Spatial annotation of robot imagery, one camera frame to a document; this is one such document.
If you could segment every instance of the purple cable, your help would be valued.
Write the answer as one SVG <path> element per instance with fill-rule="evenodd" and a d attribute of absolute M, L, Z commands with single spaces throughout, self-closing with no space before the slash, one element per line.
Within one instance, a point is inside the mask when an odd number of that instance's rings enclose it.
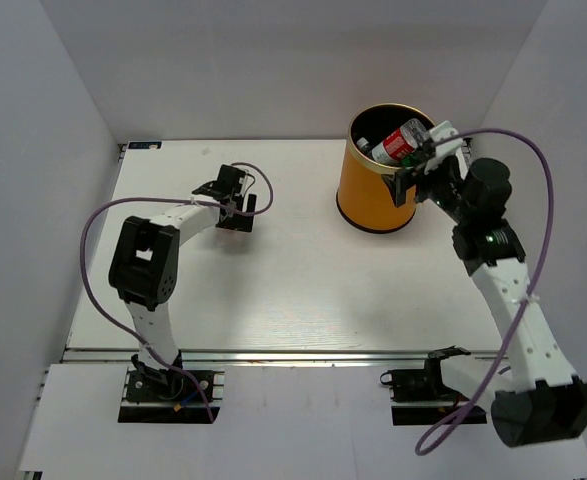
<path fill-rule="evenodd" d="M 513 132 L 511 130 L 504 130 L 501 128 L 478 128 L 476 130 L 469 130 L 467 132 L 453 135 L 445 140 L 435 142 L 433 144 L 433 146 L 438 147 L 439 145 L 450 142 L 451 140 L 457 140 L 460 138 L 469 137 L 471 135 L 477 135 L 479 133 L 499 133 L 501 135 L 506 135 L 508 137 L 516 138 L 517 140 L 520 140 L 521 142 L 526 143 L 529 147 L 531 147 L 531 149 L 538 156 L 538 158 L 540 159 L 540 163 L 542 164 L 542 169 L 544 170 L 544 176 L 546 178 L 546 190 L 547 190 L 547 195 L 548 195 L 548 209 L 547 209 L 547 213 L 546 213 L 546 228 L 544 230 L 544 241 L 542 242 L 542 250 L 540 251 L 540 258 L 537 262 L 537 265 L 535 266 L 535 270 L 533 271 L 533 276 L 531 277 L 531 282 L 529 283 L 528 287 L 526 288 L 527 297 L 530 297 L 531 294 L 533 293 L 533 291 L 535 290 L 535 287 L 537 285 L 538 280 L 540 279 L 540 274 L 542 273 L 542 268 L 544 267 L 544 262 L 546 261 L 546 255 L 549 250 L 549 241 L 551 240 L 551 231 L 553 230 L 553 216 L 554 216 L 555 198 L 553 195 L 553 179 L 551 178 L 551 168 L 549 167 L 549 163 L 546 160 L 546 157 L 544 156 L 544 154 L 542 153 L 540 148 L 535 143 L 533 143 L 533 141 L 531 141 L 530 139 L 528 139 L 524 135 Z M 524 311 L 526 310 L 527 305 L 528 305 L 528 300 L 526 300 L 526 299 L 520 303 L 520 307 L 518 308 L 518 310 L 515 314 L 515 317 L 513 318 L 513 323 L 511 323 L 511 326 L 509 327 L 508 331 L 506 332 L 506 335 L 504 335 L 504 339 L 502 340 L 502 346 L 500 347 L 499 351 L 497 352 L 495 360 L 491 364 L 491 367 L 489 368 L 488 372 L 486 373 L 486 376 L 484 377 L 484 379 L 480 383 L 476 392 L 469 399 L 469 401 L 466 403 L 466 405 L 464 405 L 463 407 L 459 408 L 455 412 L 453 412 L 450 415 L 447 415 L 446 417 L 441 419 L 435 425 L 431 426 L 426 431 L 426 433 L 424 433 L 424 435 L 422 435 L 422 437 L 418 440 L 417 444 L 415 445 L 415 454 L 416 455 L 419 455 L 419 456 L 428 455 L 433 450 L 435 450 L 437 447 L 439 447 L 444 442 L 444 440 L 446 440 L 448 438 L 448 436 L 451 435 L 451 433 L 453 433 L 455 431 L 455 429 L 464 421 L 464 419 L 467 417 L 467 415 L 469 414 L 471 409 L 477 404 L 478 400 L 480 399 L 480 396 L 484 393 L 484 391 L 488 387 L 488 384 L 490 383 L 491 378 L 493 378 L 493 376 L 495 375 L 495 372 L 497 372 L 498 368 L 500 367 L 500 362 L 502 361 L 502 359 L 506 355 L 506 350 L 508 349 L 508 346 L 511 343 L 511 340 L 513 340 L 513 337 L 515 336 L 515 331 L 517 330 L 517 327 L 520 325 L 520 322 L 522 321 L 522 318 L 524 317 Z M 443 425 L 446 425 L 449 422 L 451 422 L 450 425 L 446 428 L 446 430 L 444 430 L 444 432 L 442 432 L 442 434 L 439 437 L 437 437 L 435 440 L 433 440 L 433 442 L 428 447 L 422 448 L 422 445 L 424 445 L 424 442 L 426 442 L 426 440 L 436 430 L 438 430 L 440 427 L 442 427 Z"/>
<path fill-rule="evenodd" d="M 245 217 L 254 217 L 255 215 L 261 215 L 262 213 L 266 212 L 269 208 L 271 208 L 271 205 L 273 205 L 273 185 L 271 184 L 271 181 L 268 179 L 266 174 L 261 169 L 259 169 L 258 167 L 256 167 L 255 165 L 252 165 L 250 163 L 235 162 L 235 163 L 232 163 L 231 165 L 252 168 L 253 170 L 255 170 L 257 173 L 259 173 L 262 176 L 262 178 L 266 182 L 266 186 L 269 189 L 269 201 L 266 204 L 266 206 L 260 210 L 256 210 L 255 212 L 248 213 L 248 212 L 242 212 L 241 210 L 237 210 L 232 207 L 227 207 L 227 206 L 222 205 L 217 202 L 198 201 L 197 205 L 201 205 L 204 207 L 215 207 L 215 208 L 219 208 L 221 210 L 226 210 L 227 212 L 231 212 L 231 213 L 237 214 L 237 215 L 242 215 Z M 202 397 L 202 401 L 204 402 L 204 406 L 206 408 L 206 412 L 208 413 L 209 420 L 211 420 L 211 423 L 213 423 L 215 418 L 213 417 L 213 412 L 211 411 L 211 406 L 209 405 L 209 402 L 206 399 L 206 394 L 204 393 L 204 390 L 202 390 L 202 388 L 200 387 L 200 382 L 198 382 L 198 380 L 193 376 L 193 374 L 187 370 L 184 370 L 182 368 L 171 365 L 170 363 L 165 361 L 163 358 L 161 358 L 157 354 L 157 352 L 148 344 L 148 342 L 146 341 L 146 339 L 142 335 L 137 333 L 135 330 L 127 327 L 123 323 L 119 322 L 115 317 L 113 317 L 109 312 L 107 312 L 104 309 L 104 307 L 102 307 L 102 305 L 100 304 L 100 302 L 96 298 L 95 294 L 93 293 L 93 289 L 91 288 L 91 283 L 89 282 L 88 268 L 86 265 L 86 263 L 87 263 L 86 262 L 86 239 L 88 237 L 89 230 L 91 229 L 91 225 L 93 224 L 95 219 L 105 210 L 108 210 L 109 208 L 111 208 L 115 205 L 120 205 L 123 203 L 134 203 L 134 202 L 177 203 L 180 205 L 193 205 L 193 204 L 195 204 L 195 202 L 191 199 L 157 198 L 157 197 L 129 197 L 129 198 L 120 198 L 118 200 L 113 200 L 111 202 L 105 203 L 100 208 L 95 210 L 91 214 L 89 219 L 86 221 L 86 224 L 84 225 L 84 229 L 82 230 L 82 235 L 80 237 L 80 274 L 82 276 L 82 283 L 84 284 L 84 289 L 86 290 L 86 295 L 88 296 L 89 300 L 91 301 L 91 303 L 93 304 L 95 309 L 98 312 L 100 312 L 104 318 L 106 318 L 109 322 L 111 322 L 116 327 L 124 330 L 126 333 L 133 336 L 138 342 L 140 342 L 140 344 L 144 345 L 146 350 L 149 352 L 149 355 L 151 355 L 151 357 L 157 363 L 159 363 L 160 365 L 162 365 L 163 367 L 165 367 L 169 370 L 173 370 L 174 372 L 177 372 L 181 375 L 184 375 L 185 377 L 187 377 L 189 380 L 191 380 L 193 382 L 193 384 L 195 385 L 195 388 L 197 389 L 198 393 Z"/>

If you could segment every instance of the purple cord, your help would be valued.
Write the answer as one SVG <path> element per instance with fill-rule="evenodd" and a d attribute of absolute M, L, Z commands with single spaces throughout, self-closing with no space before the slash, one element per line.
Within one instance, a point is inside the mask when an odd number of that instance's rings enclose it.
<path fill-rule="evenodd" d="M 221 210 L 226 210 L 227 212 L 231 212 L 231 213 L 237 214 L 237 215 L 242 215 L 245 217 L 254 217 L 256 215 L 261 215 L 262 213 L 266 212 L 269 208 L 271 208 L 271 205 L 273 205 L 273 185 L 271 184 L 271 181 L 268 179 L 266 174 L 261 169 L 259 169 L 258 167 L 256 167 L 255 165 L 252 165 L 250 163 L 235 162 L 235 163 L 232 163 L 231 165 L 252 168 L 253 170 L 255 170 L 257 173 L 259 173 L 262 176 L 262 178 L 266 182 L 266 186 L 269 189 L 269 201 L 266 204 L 266 206 L 260 210 L 256 210 L 255 212 L 248 213 L 248 212 L 242 212 L 241 210 L 237 210 L 232 207 L 227 207 L 227 206 L 222 205 L 217 202 L 198 201 L 197 205 L 201 205 L 204 207 L 215 207 L 215 208 L 219 208 Z M 86 221 L 86 224 L 84 225 L 84 229 L 82 230 L 82 235 L 80 237 L 80 274 L 82 276 L 82 283 L 84 284 L 84 289 L 86 290 L 86 295 L 89 297 L 89 300 L 91 301 L 91 303 L 93 304 L 95 309 L 98 312 L 100 312 L 104 318 L 106 318 L 109 322 L 111 322 L 116 327 L 124 330 L 126 333 L 133 336 L 138 342 L 140 342 L 140 344 L 144 345 L 146 350 L 149 352 L 149 355 L 151 355 L 151 357 L 153 357 L 153 359 L 157 363 L 159 363 L 160 365 L 162 365 L 163 367 L 165 367 L 169 370 L 173 370 L 174 372 L 177 372 L 181 375 L 184 375 L 185 377 L 187 377 L 189 380 L 191 380 L 193 382 L 193 384 L 195 385 L 195 388 L 197 389 L 200 396 L 202 397 L 202 401 L 204 402 L 204 406 L 206 407 L 206 412 L 209 415 L 209 420 L 211 420 L 211 423 L 213 423 L 215 418 L 213 417 L 213 412 L 211 411 L 211 406 L 209 405 L 209 402 L 206 399 L 206 394 L 204 393 L 204 390 L 202 390 L 202 388 L 200 387 L 200 382 L 193 376 L 193 374 L 187 370 L 184 370 L 182 368 L 171 365 L 170 363 L 166 362 L 163 358 L 161 358 L 157 354 L 157 352 L 148 344 L 148 342 L 146 341 L 146 339 L 142 335 L 137 333 L 135 330 L 127 327 L 123 323 L 119 322 L 115 317 L 113 317 L 110 313 L 108 313 L 104 309 L 104 307 L 102 307 L 100 302 L 97 300 L 97 298 L 95 297 L 95 294 L 93 293 L 93 289 L 91 288 L 91 284 L 89 282 L 88 268 L 86 265 L 86 263 L 87 263 L 86 262 L 86 239 L 88 237 L 91 225 L 93 224 L 95 219 L 105 210 L 108 210 L 109 208 L 111 208 L 115 205 L 120 205 L 123 203 L 134 203 L 134 202 L 177 203 L 180 205 L 194 205 L 195 204 L 195 202 L 191 199 L 157 198 L 157 197 L 128 197 L 128 198 L 120 198 L 118 200 L 113 200 L 111 202 L 105 203 L 104 205 L 99 207 L 97 210 L 95 210 L 91 214 L 89 219 Z"/>
<path fill-rule="evenodd" d="M 542 169 L 544 170 L 544 176 L 546 177 L 546 190 L 547 190 L 547 195 L 548 195 L 548 209 L 547 209 L 547 213 L 546 213 L 546 228 L 544 230 L 544 241 L 542 242 L 542 250 L 540 251 L 540 258 L 537 262 L 537 265 L 535 266 L 535 270 L 533 271 L 533 276 L 531 277 L 531 282 L 529 283 L 528 287 L 526 288 L 527 297 L 530 297 L 531 294 L 533 293 L 533 291 L 535 290 L 535 286 L 537 285 L 537 282 L 540 278 L 540 274 L 542 273 L 542 268 L 544 267 L 544 262 L 546 261 L 546 255 L 549 250 L 549 241 L 551 240 L 551 231 L 553 230 L 553 216 L 554 216 L 555 198 L 553 195 L 553 179 L 551 178 L 551 168 L 549 167 L 549 163 L 546 160 L 546 157 L 544 156 L 542 151 L 539 149 L 539 147 L 535 143 L 533 143 L 532 140 L 528 139 L 527 137 L 525 137 L 524 135 L 521 135 L 519 133 L 513 132 L 511 130 L 504 130 L 501 128 L 478 128 L 476 130 L 469 130 L 467 132 L 453 135 L 452 137 L 441 140 L 439 142 L 435 142 L 433 144 L 433 146 L 438 147 L 439 145 L 450 142 L 451 140 L 457 140 L 460 138 L 469 137 L 471 135 L 477 135 L 478 133 L 499 133 L 501 135 L 506 135 L 508 137 L 516 138 L 517 140 L 520 140 L 521 142 L 526 143 L 529 147 L 531 147 L 531 149 L 538 156 L 538 158 L 540 159 L 540 163 L 542 164 Z M 526 299 L 520 303 L 520 307 L 518 308 L 517 313 L 515 314 L 515 317 L 513 318 L 513 323 L 511 323 L 511 326 L 509 327 L 508 331 L 506 332 L 506 335 L 504 335 L 504 339 L 502 340 L 502 346 L 500 347 L 500 350 L 497 352 L 497 356 L 495 357 L 495 360 L 493 360 L 493 363 L 491 364 L 489 371 L 486 373 L 486 376 L 484 377 L 484 379 L 480 383 L 480 386 L 477 387 L 476 392 L 473 394 L 473 396 L 470 398 L 470 400 L 466 403 L 466 405 L 464 405 L 463 407 L 459 408 L 455 412 L 453 412 L 450 415 L 447 415 L 446 417 L 441 419 L 435 425 L 431 426 L 424 433 L 424 435 L 422 435 L 422 437 L 418 440 L 417 444 L 415 445 L 415 454 L 416 455 L 419 455 L 419 456 L 428 455 L 433 450 L 435 450 L 437 447 L 439 447 L 444 442 L 444 440 L 446 440 L 448 438 L 448 436 L 451 435 L 451 433 L 453 433 L 455 431 L 455 429 L 464 421 L 464 419 L 469 414 L 471 409 L 477 404 L 478 400 L 480 399 L 480 396 L 484 393 L 484 391 L 488 387 L 488 385 L 491 381 L 491 378 L 493 378 L 493 376 L 495 375 L 495 372 L 497 372 L 498 368 L 500 367 L 500 362 L 502 361 L 502 359 L 506 355 L 506 350 L 508 349 L 508 346 L 511 343 L 511 340 L 513 340 L 513 337 L 515 336 L 515 331 L 517 330 L 517 327 L 520 325 L 520 322 L 522 321 L 522 317 L 524 317 L 524 311 L 526 310 L 527 305 L 528 305 L 528 301 Z M 439 437 L 437 437 L 435 440 L 433 440 L 433 442 L 428 447 L 422 448 L 422 445 L 424 444 L 424 442 L 436 430 L 438 430 L 443 425 L 446 425 L 448 422 L 451 422 L 451 424 L 446 428 L 446 430 L 444 430 L 444 432 L 442 432 L 442 434 Z"/>

